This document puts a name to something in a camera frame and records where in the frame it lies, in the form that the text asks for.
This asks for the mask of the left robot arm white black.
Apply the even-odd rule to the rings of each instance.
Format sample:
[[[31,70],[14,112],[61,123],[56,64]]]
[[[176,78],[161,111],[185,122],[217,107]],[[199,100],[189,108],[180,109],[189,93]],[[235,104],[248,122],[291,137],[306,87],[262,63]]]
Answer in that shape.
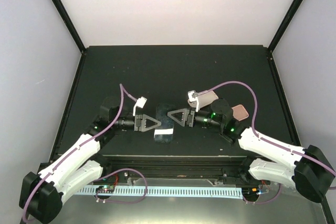
[[[161,126],[161,121],[136,112],[122,115],[123,104],[106,98],[99,114],[79,136],[75,144],[57,160],[37,173],[30,172],[22,182],[19,206],[22,221],[29,216],[50,223],[66,201],[92,182],[106,182],[113,174],[108,160],[99,154],[118,132],[147,132]]]

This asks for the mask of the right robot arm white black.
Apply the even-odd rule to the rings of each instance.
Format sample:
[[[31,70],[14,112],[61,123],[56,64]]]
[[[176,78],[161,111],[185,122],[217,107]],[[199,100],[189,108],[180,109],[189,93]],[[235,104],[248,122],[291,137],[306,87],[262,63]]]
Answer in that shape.
[[[188,104],[190,109],[184,113],[187,126],[202,123],[203,127],[214,127],[229,143],[260,156],[238,171],[243,183],[269,180],[296,189],[312,202],[323,202],[335,174],[321,149],[286,144],[244,126],[242,120],[248,118],[248,112],[241,104],[231,107],[224,99]]]

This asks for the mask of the black phone with dual camera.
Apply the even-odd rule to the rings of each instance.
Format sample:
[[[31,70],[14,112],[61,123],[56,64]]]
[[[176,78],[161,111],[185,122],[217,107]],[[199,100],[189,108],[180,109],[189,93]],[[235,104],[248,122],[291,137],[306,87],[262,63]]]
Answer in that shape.
[[[175,110],[175,106],[166,103],[160,103],[156,108],[155,118],[161,122],[161,125],[154,129],[154,141],[156,143],[170,143],[173,141],[175,122],[168,117],[168,112]]]

